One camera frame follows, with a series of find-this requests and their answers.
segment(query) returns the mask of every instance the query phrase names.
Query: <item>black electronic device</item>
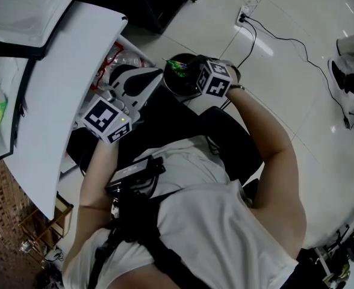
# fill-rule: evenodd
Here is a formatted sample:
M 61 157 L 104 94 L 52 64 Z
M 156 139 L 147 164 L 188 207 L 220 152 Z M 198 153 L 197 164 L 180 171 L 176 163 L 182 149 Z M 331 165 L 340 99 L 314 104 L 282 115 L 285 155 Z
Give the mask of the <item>black electronic device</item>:
M 130 166 L 118 170 L 113 175 L 105 190 L 108 194 L 117 194 L 124 188 L 137 186 L 135 189 L 150 187 L 155 177 L 165 172 L 163 158 L 148 156 L 135 161 Z

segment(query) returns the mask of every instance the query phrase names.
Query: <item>white cube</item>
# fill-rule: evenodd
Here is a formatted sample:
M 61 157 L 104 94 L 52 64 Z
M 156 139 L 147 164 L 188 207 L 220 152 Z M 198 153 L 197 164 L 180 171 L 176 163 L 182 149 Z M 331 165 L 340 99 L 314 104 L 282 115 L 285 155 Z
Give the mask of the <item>white cube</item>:
M 207 61 L 201 70 L 197 86 L 203 95 L 222 98 L 232 84 L 230 76 L 224 64 Z
M 106 143 L 113 143 L 132 130 L 130 117 L 98 95 L 93 97 L 81 121 Z

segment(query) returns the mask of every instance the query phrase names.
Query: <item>person's right arm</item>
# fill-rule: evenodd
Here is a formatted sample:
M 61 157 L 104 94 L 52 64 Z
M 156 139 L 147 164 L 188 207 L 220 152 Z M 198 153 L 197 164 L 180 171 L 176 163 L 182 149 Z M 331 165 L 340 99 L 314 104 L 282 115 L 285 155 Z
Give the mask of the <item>person's right arm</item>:
M 252 213 L 282 247 L 296 258 L 306 217 L 299 197 L 299 173 L 291 140 L 280 123 L 242 89 L 228 91 L 265 163 Z

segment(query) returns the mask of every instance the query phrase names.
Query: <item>person's left arm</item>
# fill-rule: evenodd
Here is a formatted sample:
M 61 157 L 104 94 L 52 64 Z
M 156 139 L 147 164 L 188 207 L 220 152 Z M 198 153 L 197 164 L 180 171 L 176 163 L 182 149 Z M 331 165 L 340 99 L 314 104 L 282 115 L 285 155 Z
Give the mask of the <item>person's left arm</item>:
M 105 186 L 117 169 L 118 143 L 99 141 L 81 186 L 74 244 L 63 264 L 63 273 L 94 232 L 109 224 L 113 204 Z

